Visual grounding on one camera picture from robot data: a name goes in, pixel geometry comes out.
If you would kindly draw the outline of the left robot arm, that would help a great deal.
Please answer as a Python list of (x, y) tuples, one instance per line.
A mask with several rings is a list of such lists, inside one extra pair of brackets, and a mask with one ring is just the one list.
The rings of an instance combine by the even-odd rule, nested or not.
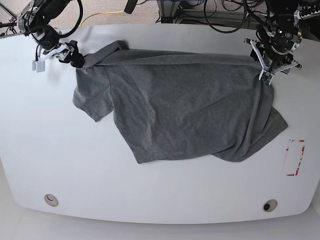
[(267, 0), (265, 19), (250, 9), (248, 13), (259, 25), (250, 56), (261, 65), (258, 79), (270, 85), (276, 73), (288, 74), (291, 68), (301, 69), (293, 52), (299, 48), (303, 32), (320, 38), (320, 2), (318, 0)]

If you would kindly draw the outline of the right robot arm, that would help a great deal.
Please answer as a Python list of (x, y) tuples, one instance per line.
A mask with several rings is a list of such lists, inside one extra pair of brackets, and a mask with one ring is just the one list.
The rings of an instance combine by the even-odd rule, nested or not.
[(17, 17), (18, 29), (37, 43), (32, 61), (32, 70), (37, 73), (45, 71), (47, 59), (57, 58), (59, 62), (71, 64), (74, 68), (82, 68), (85, 63), (77, 41), (61, 42), (80, 26), (84, 13), (82, 1), (77, 0), (79, 17), (69, 32), (60, 33), (50, 26), (50, 21), (58, 17), (69, 3), (69, 0), (32, 0)]

